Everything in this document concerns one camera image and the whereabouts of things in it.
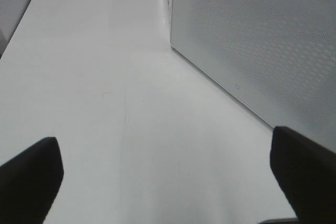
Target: white table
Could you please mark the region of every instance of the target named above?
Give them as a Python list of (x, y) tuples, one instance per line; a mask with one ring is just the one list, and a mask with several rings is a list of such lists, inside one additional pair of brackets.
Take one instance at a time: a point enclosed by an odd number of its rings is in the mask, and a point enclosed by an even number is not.
[(163, 0), (33, 0), (0, 80), (0, 163), (60, 144), (46, 224), (294, 216), (269, 168), (272, 130), (171, 49)]

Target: tabletop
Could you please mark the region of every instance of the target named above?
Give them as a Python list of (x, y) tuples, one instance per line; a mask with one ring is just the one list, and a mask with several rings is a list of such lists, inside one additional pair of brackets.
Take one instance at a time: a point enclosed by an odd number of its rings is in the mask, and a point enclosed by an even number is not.
[(32, 0), (0, 79), (0, 163), (59, 141), (46, 224), (295, 216), (272, 129), (171, 48), (164, 0)]

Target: table surface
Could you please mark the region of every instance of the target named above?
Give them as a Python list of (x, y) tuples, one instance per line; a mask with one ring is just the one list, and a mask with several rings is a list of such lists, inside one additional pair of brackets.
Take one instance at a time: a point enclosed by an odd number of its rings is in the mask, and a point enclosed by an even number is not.
[(169, 44), (164, 0), (32, 0), (0, 60), (0, 163), (56, 136), (56, 223), (257, 223), (294, 213), (272, 129)]

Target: white desk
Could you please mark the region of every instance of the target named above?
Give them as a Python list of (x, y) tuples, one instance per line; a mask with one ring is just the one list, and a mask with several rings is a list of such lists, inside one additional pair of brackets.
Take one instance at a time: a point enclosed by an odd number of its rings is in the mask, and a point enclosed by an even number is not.
[(56, 136), (46, 224), (294, 216), (271, 129), (169, 45), (163, 0), (33, 0), (0, 60), (0, 163)]

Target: perforated metal panel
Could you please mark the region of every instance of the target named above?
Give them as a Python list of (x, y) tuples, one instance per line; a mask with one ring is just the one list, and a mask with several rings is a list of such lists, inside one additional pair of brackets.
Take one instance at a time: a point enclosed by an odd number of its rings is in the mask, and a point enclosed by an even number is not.
[(171, 43), (270, 125), (336, 151), (336, 0), (173, 0)]

